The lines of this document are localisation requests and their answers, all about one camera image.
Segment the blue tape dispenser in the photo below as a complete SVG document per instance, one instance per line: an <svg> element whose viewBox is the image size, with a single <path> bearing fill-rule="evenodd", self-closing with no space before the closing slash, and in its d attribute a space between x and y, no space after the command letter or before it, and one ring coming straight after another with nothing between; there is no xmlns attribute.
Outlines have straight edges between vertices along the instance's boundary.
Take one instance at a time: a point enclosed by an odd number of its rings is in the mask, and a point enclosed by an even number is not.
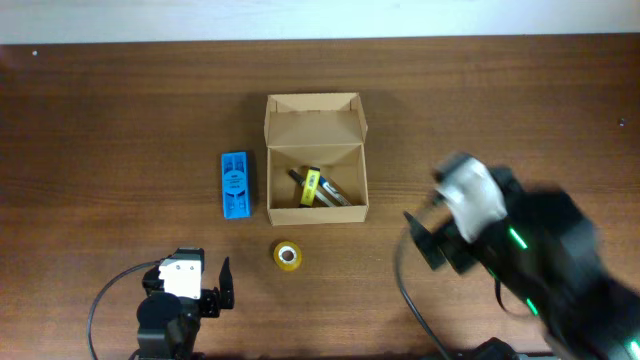
<svg viewBox="0 0 640 360"><path fill-rule="evenodd" d="M223 216L227 220L249 218L251 199L246 152L221 155Z"/></svg>

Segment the yellow highlighter pen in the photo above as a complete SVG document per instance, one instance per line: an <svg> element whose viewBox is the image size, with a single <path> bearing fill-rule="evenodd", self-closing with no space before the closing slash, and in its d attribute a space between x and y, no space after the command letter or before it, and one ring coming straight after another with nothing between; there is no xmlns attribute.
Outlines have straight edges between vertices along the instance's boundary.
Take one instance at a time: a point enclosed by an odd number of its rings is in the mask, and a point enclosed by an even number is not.
<svg viewBox="0 0 640 360"><path fill-rule="evenodd" d="M310 167L307 171L306 178L303 184L303 191L300 200L300 206L302 208L313 206L319 180L320 169L316 167Z"/></svg>

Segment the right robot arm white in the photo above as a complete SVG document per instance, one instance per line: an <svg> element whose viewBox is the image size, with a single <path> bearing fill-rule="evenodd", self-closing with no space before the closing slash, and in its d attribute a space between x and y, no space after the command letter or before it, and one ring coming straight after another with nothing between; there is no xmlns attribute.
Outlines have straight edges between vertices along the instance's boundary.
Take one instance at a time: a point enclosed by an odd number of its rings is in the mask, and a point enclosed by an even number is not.
<svg viewBox="0 0 640 360"><path fill-rule="evenodd" d="M435 178L421 212L445 205L450 217L429 231L406 214L403 235L431 269L482 265L544 324L560 357L638 358L639 295L608 273L593 223L566 192L526 190L507 167L460 165Z"/></svg>

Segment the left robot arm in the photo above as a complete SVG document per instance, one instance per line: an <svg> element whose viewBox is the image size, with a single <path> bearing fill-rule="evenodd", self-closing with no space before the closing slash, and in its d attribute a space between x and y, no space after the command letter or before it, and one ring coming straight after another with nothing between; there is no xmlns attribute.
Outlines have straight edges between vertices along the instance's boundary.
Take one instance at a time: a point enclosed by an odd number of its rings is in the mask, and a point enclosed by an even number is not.
<svg viewBox="0 0 640 360"><path fill-rule="evenodd" d="M230 260L225 259L219 285L201 287L204 261L166 258L143 278L147 297L138 306L136 317L138 356L141 359L196 359L197 335L204 319L214 319L235 305Z"/></svg>

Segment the yellow clear tape roll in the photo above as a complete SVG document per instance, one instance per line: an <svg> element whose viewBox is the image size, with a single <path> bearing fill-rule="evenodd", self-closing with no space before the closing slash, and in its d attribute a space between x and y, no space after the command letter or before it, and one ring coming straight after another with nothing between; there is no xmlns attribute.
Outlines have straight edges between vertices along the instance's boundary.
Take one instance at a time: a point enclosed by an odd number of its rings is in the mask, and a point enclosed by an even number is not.
<svg viewBox="0 0 640 360"><path fill-rule="evenodd" d="M273 258L281 270L291 272L300 267L302 263L302 252L295 243L283 241L275 246Z"/></svg>

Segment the blue capped whiteboard marker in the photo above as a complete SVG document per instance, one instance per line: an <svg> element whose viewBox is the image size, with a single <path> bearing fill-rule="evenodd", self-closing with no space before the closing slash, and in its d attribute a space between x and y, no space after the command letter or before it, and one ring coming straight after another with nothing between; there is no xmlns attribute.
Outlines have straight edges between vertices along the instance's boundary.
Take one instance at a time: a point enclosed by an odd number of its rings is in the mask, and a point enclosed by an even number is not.
<svg viewBox="0 0 640 360"><path fill-rule="evenodd" d="M346 197L323 176L319 178L319 185L341 206L351 206L351 203L346 199Z"/></svg>

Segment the open cardboard box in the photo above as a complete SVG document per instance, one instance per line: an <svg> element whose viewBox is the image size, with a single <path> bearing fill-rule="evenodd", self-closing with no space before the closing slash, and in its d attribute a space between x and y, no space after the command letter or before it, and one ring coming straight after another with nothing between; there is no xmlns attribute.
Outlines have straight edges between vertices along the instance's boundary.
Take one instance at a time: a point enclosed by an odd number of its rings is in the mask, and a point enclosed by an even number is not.
<svg viewBox="0 0 640 360"><path fill-rule="evenodd" d="M365 160L368 125L357 93L277 94L267 98L264 138L267 148L266 208L271 224L306 225L363 222L369 210ZM320 169L351 203L341 206L319 184L316 192L334 207L315 200L302 208L303 178Z"/></svg>

